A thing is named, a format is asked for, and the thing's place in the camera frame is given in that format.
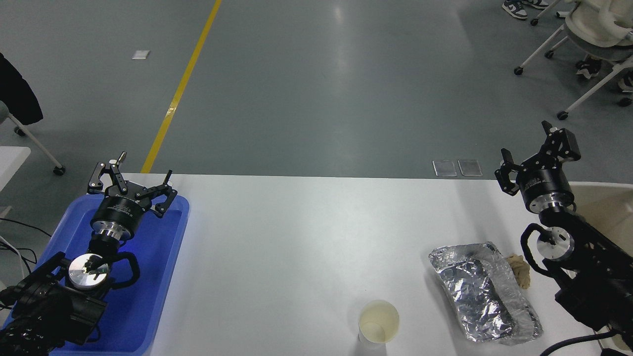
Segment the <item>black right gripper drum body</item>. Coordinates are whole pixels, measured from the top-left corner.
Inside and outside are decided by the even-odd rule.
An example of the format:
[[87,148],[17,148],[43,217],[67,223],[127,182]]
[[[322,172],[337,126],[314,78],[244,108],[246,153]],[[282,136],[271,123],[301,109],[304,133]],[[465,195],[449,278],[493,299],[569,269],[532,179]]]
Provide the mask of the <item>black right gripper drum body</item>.
[[571,206],[574,194],[560,168],[521,168],[516,174],[525,206]]

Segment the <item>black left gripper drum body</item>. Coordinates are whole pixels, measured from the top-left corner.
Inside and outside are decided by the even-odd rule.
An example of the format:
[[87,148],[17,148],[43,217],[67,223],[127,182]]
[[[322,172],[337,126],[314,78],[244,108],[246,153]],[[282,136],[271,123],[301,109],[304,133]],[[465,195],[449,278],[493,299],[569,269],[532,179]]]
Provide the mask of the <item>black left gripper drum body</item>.
[[90,221],[94,232],[104,228],[124,230],[135,234],[141,224],[145,210],[134,200],[120,196],[106,196]]

